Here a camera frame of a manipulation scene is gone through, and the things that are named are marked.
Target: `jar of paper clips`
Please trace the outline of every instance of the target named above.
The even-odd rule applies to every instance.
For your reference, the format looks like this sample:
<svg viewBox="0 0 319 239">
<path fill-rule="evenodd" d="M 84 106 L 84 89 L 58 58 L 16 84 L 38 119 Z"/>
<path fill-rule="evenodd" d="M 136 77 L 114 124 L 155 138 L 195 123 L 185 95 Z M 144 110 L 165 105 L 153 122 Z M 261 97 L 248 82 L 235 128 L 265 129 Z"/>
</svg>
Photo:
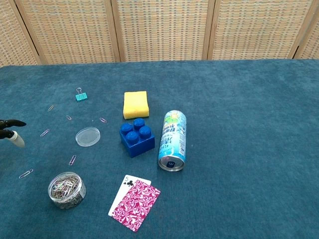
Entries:
<svg viewBox="0 0 319 239">
<path fill-rule="evenodd" d="M 86 188 L 79 175 L 64 172 L 51 181 L 48 193 L 57 207 L 69 209 L 81 203 L 85 197 Z"/>
</svg>

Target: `sponge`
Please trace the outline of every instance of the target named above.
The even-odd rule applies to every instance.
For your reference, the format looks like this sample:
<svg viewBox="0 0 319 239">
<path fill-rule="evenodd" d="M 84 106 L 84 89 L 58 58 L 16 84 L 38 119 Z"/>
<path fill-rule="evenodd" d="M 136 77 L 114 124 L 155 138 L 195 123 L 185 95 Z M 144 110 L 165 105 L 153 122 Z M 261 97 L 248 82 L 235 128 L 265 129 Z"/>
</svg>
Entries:
<svg viewBox="0 0 319 239">
<path fill-rule="evenodd" d="M 148 117 L 150 110 L 146 91 L 125 92 L 124 93 L 124 119 Z"/>
</svg>

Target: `binder clip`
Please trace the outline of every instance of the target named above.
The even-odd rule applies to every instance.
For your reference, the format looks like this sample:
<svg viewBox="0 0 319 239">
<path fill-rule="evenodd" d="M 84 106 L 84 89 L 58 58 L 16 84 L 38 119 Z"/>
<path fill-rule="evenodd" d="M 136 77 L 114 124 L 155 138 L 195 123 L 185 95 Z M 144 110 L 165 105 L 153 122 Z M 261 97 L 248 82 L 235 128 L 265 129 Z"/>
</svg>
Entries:
<svg viewBox="0 0 319 239">
<path fill-rule="evenodd" d="M 86 93 L 82 93 L 82 89 L 80 87 L 77 88 L 76 91 L 78 92 L 78 94 L 75 96 L 77 102 L 88 99 Z"/>
</svg>

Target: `petri dish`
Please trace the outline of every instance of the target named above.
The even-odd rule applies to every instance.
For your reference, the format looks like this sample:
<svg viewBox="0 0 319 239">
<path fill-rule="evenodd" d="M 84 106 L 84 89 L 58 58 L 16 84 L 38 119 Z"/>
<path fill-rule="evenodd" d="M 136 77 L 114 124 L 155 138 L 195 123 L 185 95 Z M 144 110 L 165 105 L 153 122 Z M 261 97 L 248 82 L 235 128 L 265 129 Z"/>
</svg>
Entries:
<svg viewBox="0 0 319 239">
<path fill-rule="evenodd" d="M 101 135 L 97 128 L 87 127 L 76 134 L 75 140 L 78 145 L 82 147 L 89 147 L 96 144 L 100 140 L 100 137 Z"/>
</svg>

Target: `teal carpet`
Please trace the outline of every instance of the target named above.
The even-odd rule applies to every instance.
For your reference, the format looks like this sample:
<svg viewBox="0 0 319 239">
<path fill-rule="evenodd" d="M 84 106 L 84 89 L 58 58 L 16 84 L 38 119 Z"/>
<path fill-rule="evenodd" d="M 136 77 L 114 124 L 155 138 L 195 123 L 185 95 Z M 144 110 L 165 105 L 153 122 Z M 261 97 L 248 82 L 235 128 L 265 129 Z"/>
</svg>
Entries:
<svg viewBox="0 0 319 239">
<path fill-rule="evenodd" d="M 76 102 L 78 87 L 88 100 Z M 0 89 L 0 119 L 27 123 L 11 128 L 25 148 L 0 140 L 1 239 L 318 238 L 319 60 L 9 66 Z M 119 136 L 124 92 L 142 90 L 156 146 L 130 158 Z M 180 172 L 157 163 L 170 110 L 187 117 Z M 89 126 L 101 139 L 80 147 L 75 135 Z M 65 171 L 87 194 L 62 211 L 47 187 Z M 137 233 L 107 215 L 126 174 L 161 191 Z"/>
</svg>

